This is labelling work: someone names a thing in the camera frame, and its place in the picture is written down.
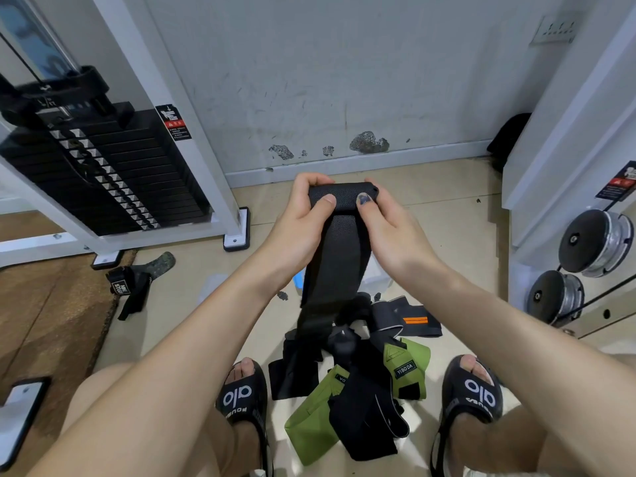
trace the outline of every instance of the leg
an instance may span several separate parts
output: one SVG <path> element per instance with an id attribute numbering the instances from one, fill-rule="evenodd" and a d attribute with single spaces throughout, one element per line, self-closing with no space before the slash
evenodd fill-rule
<path id="1" fill-rule="evenodd" d="M 119 380 L 132 363 L 104 368 L 88 377 L 77 389 L 67 412 L 62 433 L 81 417 L 112 384 Z M 228 376 L 234 381 L 254 372 L 251 360 L 243 359 Z M 211 409 L 203 423 L 201 435 L 192 449 L 181 475 L 183 477 L 239 477 L 261 467 L 256 429 L 249 422 L 229 425 L 216 409 Z"/>
<path id="2" fill-rule="evenodd" d="M 614 355 L 636 369 L 636 355 Z M 461 366 L 476 377 L 490 381 L 475 358 L 465 355 Z M 561 442 L 518 406 L 493 424 L 484 424 L 470 414 L 459 415 L 450 429 L 450 471 L 462 475 L 464 467 L 486 473 L 581 471 L 581 466 Z"/>

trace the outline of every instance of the forearm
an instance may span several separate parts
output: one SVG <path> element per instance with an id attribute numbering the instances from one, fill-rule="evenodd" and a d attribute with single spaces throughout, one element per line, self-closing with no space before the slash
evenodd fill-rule
<path id="1" fill-rule="evenodd" d="M 446 266 L 420 268 L 419 274 L 405 288 L 491 367 L 588 471 L 632 474 L 636 378 L 631 370 Z"/>
<path id="2" fill-rule="evenodd" d="M 55 443 L 33 475 L 174 476 L 276 291 L 248 259 Z"/>

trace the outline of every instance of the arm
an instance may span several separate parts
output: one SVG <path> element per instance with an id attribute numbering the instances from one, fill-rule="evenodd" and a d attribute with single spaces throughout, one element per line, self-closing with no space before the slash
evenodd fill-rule
<path id="1" fill-rule="evenodd" d="M 479 355 L 587 472 L 633 475 L 636 374 L 453 271 L 415 218 L 378 187 L 377 205 L 358 208 L 382 267 Z"/>
<path id="2" fill-rule="evenodd" d="M 318 247 L 335 197 L 310 210 L 309 186 L 332 182 L 298 175 L 265 243 L 104 393 L 30 475 L 178 475 L 254 323 Z"/>

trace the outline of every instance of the wall outlet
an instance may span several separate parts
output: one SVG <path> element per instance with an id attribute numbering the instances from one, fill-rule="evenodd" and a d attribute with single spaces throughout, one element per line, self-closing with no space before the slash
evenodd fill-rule
<path id="1" fill-rule="evenodd" d="M 531 43 L 572 43 L 583 21 L 583 15 L 582 11 L 564 11 L 544 15 Z"/>

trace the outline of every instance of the green strap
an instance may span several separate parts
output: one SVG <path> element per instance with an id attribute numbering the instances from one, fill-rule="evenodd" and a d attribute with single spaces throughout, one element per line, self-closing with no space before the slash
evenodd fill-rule
<path id="1" fill-rule="evenodd" d="M 393 397 L 408 400 L 425 399 L 425 372 L 431 360 L 431 349 L 406 338 L 402 338 L 402 343 L 406 344 L 406 348 L 393 344 L 384 345 L 384 366 L 393 377 Z M 418 386 L 419 392 L 414 387 L 404 389 L 413 384 Z"/>
<path id="2" fill-rule="evenodd" d="M 348 377 L 347 370 L 334 366 L 285 422 L 285 432 L 303 465 L 313 464 L 338 442 L 329 423 L 328 401 L 342 392 Z"/>

